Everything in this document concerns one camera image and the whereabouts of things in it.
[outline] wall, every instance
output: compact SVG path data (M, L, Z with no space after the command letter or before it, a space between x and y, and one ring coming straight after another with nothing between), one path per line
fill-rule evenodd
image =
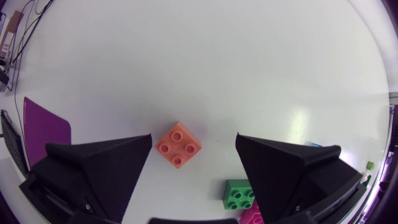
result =
M379 47L390 92L398 91L398 38L380 0L348 0L372 33Z

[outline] toy brick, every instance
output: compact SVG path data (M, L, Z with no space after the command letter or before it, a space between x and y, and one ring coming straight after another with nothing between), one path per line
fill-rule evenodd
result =
M178 122L155 148L177 169L181 168L201 149L200 141Z
M374 162L368 161L366 164L366 169L367 170L373 170L374 169Z
M249 209L254 194L248 180L227 180L223 203L227 210Z
M246 209L241 218L239 219L240 224L264 224L261 212L256 200L253 201L251 208Z

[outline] black cable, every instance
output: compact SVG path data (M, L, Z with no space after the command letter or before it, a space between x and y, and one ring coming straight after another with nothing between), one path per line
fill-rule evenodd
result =
M41 12L37 12L37 5L39 5L39 1L40 1L40 0L37 0L36 7L35 7L36 15L40 15L41 13L43 13L43 10L44 10L44 7L43 7L43 9L42 9Z
M21 46L21 44L23 43L23 40L24 40L24 37L25 37L26 33L29 31L29 29L32 27L32 25L35 24L35 22L36 22L36 24L39 22L39 19L40 19L41 16L42 16L41 13L43 13L44 9L47 9L47 8L51 5L50 2L52 2L52 1L53 1L53 0L50 0L50 1L47 3L47 5L43 8L42 12L39 13L40 16L38 16L36 19L34 19L34 20L30 23L30 25L27 26L27 23L28 23L28 21L29 21L30 13L32 12L32 9L33 9L33 6L34 6L34 3L33 3L32 7L31 7L31 9L30 9L28 18L27 18L27 20L26 20L25 32L24 32L24 34L23 34L23 36L22 36L21 41L19 42L18 49L19 49L19 47ZM38 4L38 3L39 3L39 0L38 0L37 3L36 3L35 12L37 12L36 9L37 9L37 4ZM13 58L13 56L14 56L14 44L13 44L13 46L12 46L11 61L12 61L12 58ZM11 88L9 88L8 86L6 87L9 91L12 91L12 88L13 88L13 86L14 86L14 77L15 77L15 69L14 69L14 74L13 74L13 76L12 76Z
M11 62L11 64L15 63L15 61L18 59L18 57L20 56L20 54L22 53L22 51L25 49L28 41L30 40L30 38L32 37L32 34L34 33L37 24L39 24L40 20L42 19L43 14L46 12L46 10L51 6L51 3L53 2L53 0L50 0L43 8L43 12L41 13L41 15L39 16L39 20L36 22L35 26L32 29L32 32L29 34L24 46L22 47L21 51L18 52L17 56L15 57L15 59Z
M11 50L11 60L12 60L12 56L14 55L14 47L15 47L15 40L17 39L17 32L18 32L18 27L19 27L19 23L20 23L20 21L21 21L21 18L22 18L22 15L24 14L24 10L25 10L25 8L26 8L26 6L29 4L29 3L35 3L35 1L34 0L30 0L29 2L27 2L26 4L25 4L25 6L24 6L24 8L22 8L22 11L21 11L21 14L19 15L19 18L18 18L18 25L17 25L17 29L15 30L15 34L14 34L14 43L12 44L12 50Z
M24 31L24 35L22 36L21 42L18 45L18 51L19 51L19 49L21 47L21 43L24 42L24 36L25 36L26 32L29 29L28 26L27 26L27 23L29 21L29 16L30 16L30 14L31 14L31 12L33 10L33 6L34 6L34 2L32 4L32 7L31 7L30 11L29 11L29 14L28 14L28 16L26 18L25 31ZM15 71L17 70L17 66L18 66L18 73L17 73L17 77L16 77L16 82L15 82L14 103L15 103L15 108L17 110L17 114L18 114L19 126L21 127L22 141L24 142L24 148L26 149L24 128L22 127L21 116L19 114L19 109L18 109L18 104L17 104L17 87L18 87L19 72L21 70L22 56L23 56L23 54L21 53L21 58L19 59L19 66L18 66L18 63L15 64L15 69L14 69L14 74L13 74L12 79L14 79L14 77L15 77Z
M18 18L18 23L17 23L18 26L19 26L19 23L20 23L20 21L21 21L21 17L22 17L22 15L23 15L23 13L24 13L24 10L25 10L26 6L27 6L29 3L31 3L31 2L33 2L32 7L31 7L31 9L30 9L30 11L32 11L32 8L33 8L33 5L34 5L34 0L28 1L28 2L25 4L25 6L22 8L21 14L19 15L19 18ZM13 41L13 43L12 43L11 59L12 59L12 55L14 54L14 47L15 47L15 40L17 39L18 26L17 26L17 29L15 30L14 41ZM8 89L9 91L12 91L12 86L13 86L13 84L14 84L14 77L15 77L15 73L14 73L14 75L12 76L11 88L9 88L9 87L7 86L7 89Z

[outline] cardboard box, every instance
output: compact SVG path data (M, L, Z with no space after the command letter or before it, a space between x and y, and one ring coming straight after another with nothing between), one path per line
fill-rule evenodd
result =
M4 31L4 35L2 37L2 41L0 44L0 58L5 59L8 51L11 48L12 38L15 36L17 32L18 25L21 22L24 15L19 11L14 11L14 14L10 18L8 22L6 31Z

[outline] lego stud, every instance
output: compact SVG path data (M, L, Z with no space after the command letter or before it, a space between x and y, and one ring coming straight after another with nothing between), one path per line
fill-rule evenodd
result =
M182 163L181 157L175 156L175 157L173 158L173 164L174 164L174 165L179 166L179 165L181 165L181 163Z
M238 205L235 202L231 202L228 204L229 209L237 209Z
M241 194L239 191L237 191L237 190L232 191L231 195L232 195L235 199L239 199L239 198L242 197L242 194Z
M242 202L242 207L245 209L251 208L251 203L249 201Z
M160 149L161 153L163 153L163 154L166 154L170 151L169 146L166 144L161 144L159 149Z
M179 142L179 141L181 141L181 140L182 140L182 134L181 134L180 132L178 132L178 131L173 132L173 133L172 133L172 140L173 140L174 142Z
M260 224L261 222L262 222L262 217L258 217L258 218L256 218L256 219L253 221L254 224Z
M187 154L193 154L195 152L195 146L189 144L185 146L185 152Z
M254 198L254 193L253 193L253 191L252 191L252 190L248 190L248 191L246 192L246 196L248 196L249 198Z

